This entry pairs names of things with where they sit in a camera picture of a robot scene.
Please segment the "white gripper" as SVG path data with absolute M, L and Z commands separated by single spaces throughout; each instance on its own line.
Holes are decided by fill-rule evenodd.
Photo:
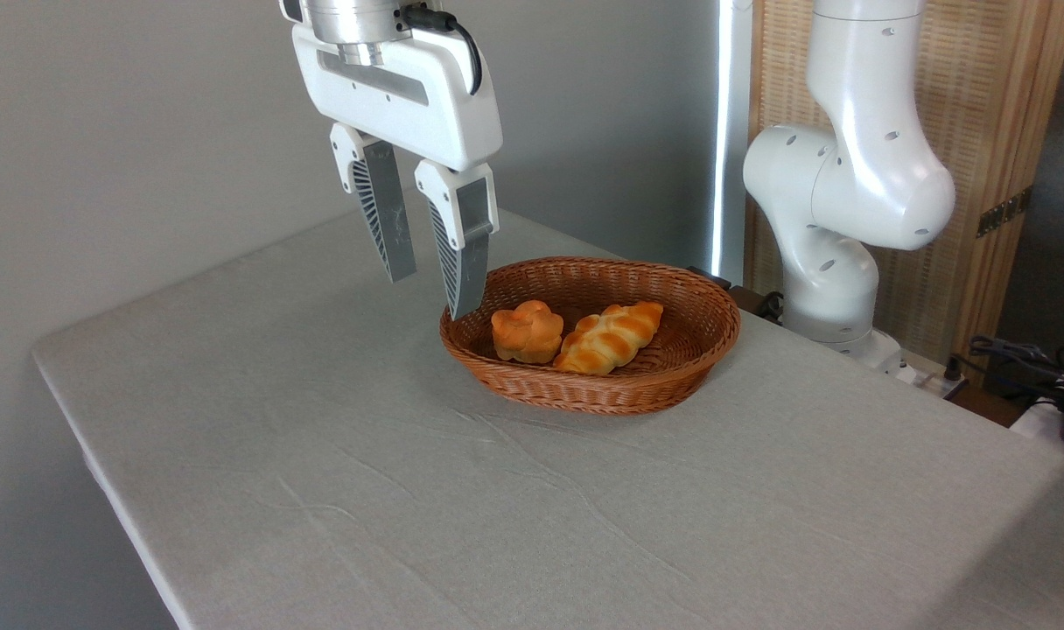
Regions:
M 417 270 L 396 146 L 427 158 L 415 179 L 429 203 L 449 315 L 456 320 L 477 310 L 487 283 L 489 238 L 500 226 L 494 175 L 481 164 L 501 148 L 487 69 L 471 94 L 466 42 L 433 31 L 385 43 L 380 66 L 343 63 L 307 24 L 293 24 L 290 36 L 313 107 L 339 121 L 329 140 L 340 187 L 359 197 L 390 282 Z

